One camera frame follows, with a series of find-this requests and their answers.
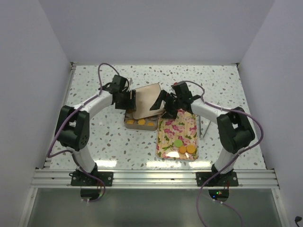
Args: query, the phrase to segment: orange disc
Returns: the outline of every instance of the orange disc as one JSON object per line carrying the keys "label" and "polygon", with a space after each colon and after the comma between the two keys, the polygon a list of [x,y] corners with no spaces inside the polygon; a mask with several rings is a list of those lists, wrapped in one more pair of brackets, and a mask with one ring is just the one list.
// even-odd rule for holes
{"label": "orange disc", "polygon": [[185,146],[179,147],[179,153],[180,154],[185,154],[185,152],[186,152],[186,147]]}
{"label": "orange disc", "polygon": [[189,154],[194,154],[195,151],[196,151],[196,147],[194,145],[190,144],[190,145],[187,146],[187,152]]}

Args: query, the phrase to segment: floral tray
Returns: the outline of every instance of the floral tray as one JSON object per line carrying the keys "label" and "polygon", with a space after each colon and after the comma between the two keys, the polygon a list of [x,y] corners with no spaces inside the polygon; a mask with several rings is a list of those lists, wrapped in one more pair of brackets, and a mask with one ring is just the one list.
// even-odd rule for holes
{"label": "floral tray", "polygon": [[[158,143],[156,155],[161,158],[196,160],[197,153],[197,125],[196,116],[183,110],[178,110],[175,120],[159,119]],[[181,154],[174,145],[174,141],[180,139],[184,146],[194,145],[194,154]]]}

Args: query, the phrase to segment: terrazzo surface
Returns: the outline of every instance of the terrazzo surface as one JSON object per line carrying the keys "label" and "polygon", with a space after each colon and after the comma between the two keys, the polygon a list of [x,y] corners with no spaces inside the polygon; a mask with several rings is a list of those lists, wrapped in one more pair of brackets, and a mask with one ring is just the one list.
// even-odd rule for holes
{"label": "terrazzo surface", "polygon": [[[187,65],[116,65],[120,75],[132,78],[131,88],[159,83],[169,91],[171,85],[181,80],[191,80],[205,88],[205,100],[229,108],[241,106],[249,112],[236,66],[187,66]],[[99,87],[97,66],[77,66],[73,77],[67,105],[76,105],[92,96]],[[100,70],[102,83],[112,80],[114,71],[103,66]],[[200,88],[188,84],[193,95],[201,94]],[[210,169],[222,149],[217,126],[212,122],[205,137],[198,138],[198,155],[195,161],[166,160],[156,156],[157,131],[126,129],[125,112],[114,106],[103,109],[90,121],[90,153],[99,169],[146,170],[146,169]],[[204,134],[209,121],[201,117],[201,132]],[[54,152],[63,147],[57,142]],[[75,169],[69,153],[51,160],[51,169]],[[242,154],[235,169],[265,169],[264,159],[257,146]]]}

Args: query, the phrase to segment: beige lid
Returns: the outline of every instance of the beige lid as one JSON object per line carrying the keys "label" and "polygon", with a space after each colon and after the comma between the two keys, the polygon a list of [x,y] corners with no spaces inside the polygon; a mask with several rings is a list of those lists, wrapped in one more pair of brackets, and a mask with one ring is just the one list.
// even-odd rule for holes
{"label": "beige lid", "polygon": [[140,87],[136,90],[136,111],[133,112],[134,119],[146,118],[158,115],[164,112],[164,104],[161,104],[159,110],[150,110],[151,106],[156,102],[161,87],[159,84],[151,84]]}

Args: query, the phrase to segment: white enclosure wall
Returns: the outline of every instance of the white enclosure wall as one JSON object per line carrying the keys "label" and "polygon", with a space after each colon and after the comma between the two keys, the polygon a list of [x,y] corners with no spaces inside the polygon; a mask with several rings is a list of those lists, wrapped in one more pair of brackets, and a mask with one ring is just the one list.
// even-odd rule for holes
{"label": "white enclosure wall", "polygon": [[41,166],[70,64],[37,0],[0,3],[0,226],[15,227]]}
{"label": "white enclosure wall", "polygon": [[250,109],[265,130],[289,218],[303,214],[303,1],[276,0],[240,63]]}
{"label": "white enclosure wall", "polygon": [[40,0],[71,61],[240,62],[274,0]]}

